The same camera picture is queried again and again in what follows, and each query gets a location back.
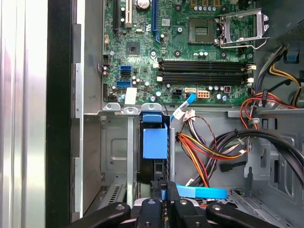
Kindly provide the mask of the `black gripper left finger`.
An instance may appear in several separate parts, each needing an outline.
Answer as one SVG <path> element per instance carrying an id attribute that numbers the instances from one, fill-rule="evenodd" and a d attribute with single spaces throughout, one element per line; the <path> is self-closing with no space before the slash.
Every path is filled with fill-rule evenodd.
<path id="1" fill-rule="evenodd" d="M 165 181 L 151 182 L 151 198 L 140 198 L 130 207 L 114 202 L 72 222 L 71 228 L 162 228 Z"/>

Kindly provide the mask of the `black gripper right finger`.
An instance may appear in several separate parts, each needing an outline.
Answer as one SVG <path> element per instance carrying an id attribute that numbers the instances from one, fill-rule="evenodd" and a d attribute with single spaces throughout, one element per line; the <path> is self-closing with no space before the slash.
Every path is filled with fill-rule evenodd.
<path id="1" fill-rule="evenodd" d="M 227 204 L 214 202 L 205 209 L 192 201 L 182 199 L 175 182 L 169 181 L 166 200 L 170 204 L 171 228 L 275 228 L 276 226 L 244 213 Z"/>

